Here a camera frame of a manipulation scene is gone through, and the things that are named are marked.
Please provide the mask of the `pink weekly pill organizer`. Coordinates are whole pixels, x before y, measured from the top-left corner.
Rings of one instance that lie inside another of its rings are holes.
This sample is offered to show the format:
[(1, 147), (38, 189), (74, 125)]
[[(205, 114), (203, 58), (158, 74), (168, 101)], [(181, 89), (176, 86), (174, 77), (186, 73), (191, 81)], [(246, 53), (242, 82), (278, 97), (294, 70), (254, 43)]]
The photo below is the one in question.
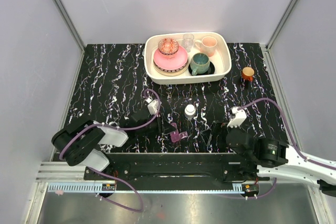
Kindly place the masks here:
[(170, 133), (170, 139), (172, 143), (176, 143), (182, 139), (185, 139), (188, 137), (188, 133), (187, 132), (182, 132), (179, 133), (177, 131)]

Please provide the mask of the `white pill bottle blue label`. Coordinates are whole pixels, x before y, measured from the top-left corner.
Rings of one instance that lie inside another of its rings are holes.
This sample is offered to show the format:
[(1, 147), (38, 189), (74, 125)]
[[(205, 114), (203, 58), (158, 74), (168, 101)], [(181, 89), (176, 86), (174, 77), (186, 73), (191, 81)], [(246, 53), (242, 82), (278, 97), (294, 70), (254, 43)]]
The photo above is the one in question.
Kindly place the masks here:
[(184, 110), (184, 115), (186, 119), (191, 120), (195, 116), (195, 114), (196, 114), (195, 106), (193, 104), (188, 104)]

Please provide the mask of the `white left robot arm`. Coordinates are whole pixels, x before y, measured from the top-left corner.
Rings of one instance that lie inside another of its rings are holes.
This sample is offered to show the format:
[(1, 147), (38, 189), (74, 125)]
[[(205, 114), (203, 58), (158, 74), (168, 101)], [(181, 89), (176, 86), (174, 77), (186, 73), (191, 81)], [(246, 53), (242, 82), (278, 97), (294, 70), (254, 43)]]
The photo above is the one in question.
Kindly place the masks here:
[(120, 130), (99, 126), (88, 116), (81, 116), (57, 132), (51, 139), (53, 146), (60, 152), (60, 159), (65, 160), (69, 166), (85, 165), (95, 169), (95, 174), (103, 180), (113, 175), (110, 160), (96, 149), (99, 144), (123, 147), (136, 136), (150, 133), (173, 135), (177, 128), (175, 123), (168, 123), (161, 116), (153, 118), (146, 110), (131, 115), (130, 119), (121, 126)]

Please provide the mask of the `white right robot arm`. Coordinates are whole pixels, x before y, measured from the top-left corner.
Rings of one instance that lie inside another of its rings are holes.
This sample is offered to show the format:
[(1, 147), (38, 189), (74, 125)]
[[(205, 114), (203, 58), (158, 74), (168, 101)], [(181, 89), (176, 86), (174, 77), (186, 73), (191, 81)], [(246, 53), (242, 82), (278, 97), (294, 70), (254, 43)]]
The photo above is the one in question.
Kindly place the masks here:
[(225, 123), (214, 122), (202, 135), (208, 138), (208, 145), (218, 140), (240, 157), (233, 168), (223, 170), (224, 180), (281, 178), (311, 185), (323, 194), (335, 197), (334, 161), (297, 153), (284, 141), (252, 137), (239, 128), (230, 129)]

